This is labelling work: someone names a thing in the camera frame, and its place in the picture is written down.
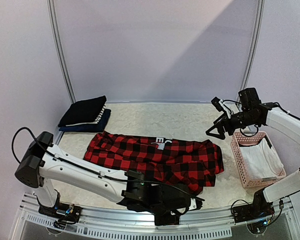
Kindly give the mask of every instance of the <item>navy folded shirt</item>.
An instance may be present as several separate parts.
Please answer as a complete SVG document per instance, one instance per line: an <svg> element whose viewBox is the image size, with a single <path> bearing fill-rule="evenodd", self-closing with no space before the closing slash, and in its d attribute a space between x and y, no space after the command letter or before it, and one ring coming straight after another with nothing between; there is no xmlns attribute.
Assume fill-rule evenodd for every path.
<svg viewBox="0 0 300 240"><path fill-rule="evenodd" d="M105 109L100 121L97 124L81 124L75 126L63 126L59 128L61 132L80 132L80 133L101 133L105 130L111 115L110 109Z"/></svg>
<svg viewBox="0 0 300 240"><path fill-rule="evenodd" d="M100 96L71 104L68 111L61 118L58 127L94 122L102 111L106 101L106 96Z"/></svg>

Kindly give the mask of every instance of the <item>white carpet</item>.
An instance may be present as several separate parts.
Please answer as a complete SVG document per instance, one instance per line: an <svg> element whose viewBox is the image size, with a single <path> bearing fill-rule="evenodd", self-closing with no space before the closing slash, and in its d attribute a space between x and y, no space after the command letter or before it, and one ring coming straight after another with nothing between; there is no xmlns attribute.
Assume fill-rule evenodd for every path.
<svg viewBox="0 0 300 240"><path fill-rule="evenodd" d="M237 111L235 105L229 105ZM225 140L208 137L205 131L221 115L212 104L196 103L107 103L111 117L106 131L112 134L147 137L166 137L187 141L210 139L222 150L224 172L216 176L215 187L205 187L199 195L205 199L203 208L219 208L231 205L237 199L252 201L256 189L242 187L237 165L230 147L231 137ZM65 133L59 146L77 158L83 158L94 133ZM125 209L107 199L71 186L53 181L61 194L61 201L111 209Z"/></svg>

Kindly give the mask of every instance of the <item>black folded sweater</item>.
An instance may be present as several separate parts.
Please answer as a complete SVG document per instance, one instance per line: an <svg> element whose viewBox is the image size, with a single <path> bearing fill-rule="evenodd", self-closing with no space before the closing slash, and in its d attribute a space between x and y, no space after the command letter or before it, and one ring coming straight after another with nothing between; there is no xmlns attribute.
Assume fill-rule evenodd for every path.
<svg viewBox="0 0 300 240"><path fill-rule="evenodd" d="M106 96L81 100L71 104L60 120L59 128L66 125L91 123L96 120L107 101Z"/></svg>

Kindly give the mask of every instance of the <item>folded clothing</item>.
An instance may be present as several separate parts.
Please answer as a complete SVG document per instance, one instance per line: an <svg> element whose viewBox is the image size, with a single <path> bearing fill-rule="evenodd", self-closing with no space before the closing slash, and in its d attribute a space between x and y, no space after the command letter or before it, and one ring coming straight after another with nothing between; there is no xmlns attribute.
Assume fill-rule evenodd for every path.
<svg viewBox="0 0 300 240"><path fill-rule="evenodd" d="M58 127L60 128L66 125L95 122L106 101L106 96L100 96L93 99L77 101L71 104L68 111L66 111L61 118Z"/></svg>
<svg viewBox="0 0 300 240"><path fill-rule="evenodd" d="M105 109L98 124L81 124L74 126L62 126L59 128L61 132L81 132L81 133L101 133L105 130L111 115L110 109Z"/></svg>
<svg viewBox="0 0 300 240"><path fill-rule="evenodd" d="M252 180L278 177L284 169L277 152L265 138L257 145L241 146L240 150Z"/></svg>
<svg viewBox="0 0 300 240"><path fill-rule="evenodd" d="M145 174L147 180L171 185L186 184L192 194L213 187L224 171L219 146L206 140L183 141L163 137L98 133L84 160L99 166Z"/></svg>
<svg viewBox="0 0 300 240"><path fill-rule="evenodd" d="M81 123L69 124L69 125L65 125L65 126L70 127L70 126L77 126L77 125L82 125L82 124L98 124L99 121L101 120L102 114L104 114L105 109L106 109L106 105L103 105L101 112L99 113L99 115L96 117L96 119L93 122L81 122Z"/></svg>

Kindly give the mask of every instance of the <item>white cloth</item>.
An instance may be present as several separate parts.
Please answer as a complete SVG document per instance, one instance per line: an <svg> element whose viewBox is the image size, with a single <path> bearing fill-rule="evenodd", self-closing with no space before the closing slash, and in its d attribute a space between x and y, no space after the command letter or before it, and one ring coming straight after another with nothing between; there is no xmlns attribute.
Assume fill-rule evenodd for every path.
<svg viewBox="0 0 300 240"><path fill-rule="evenodd" d="M284 169L274 148L263 138L258 145L240 147L251 180L278 177Z"/></svg>

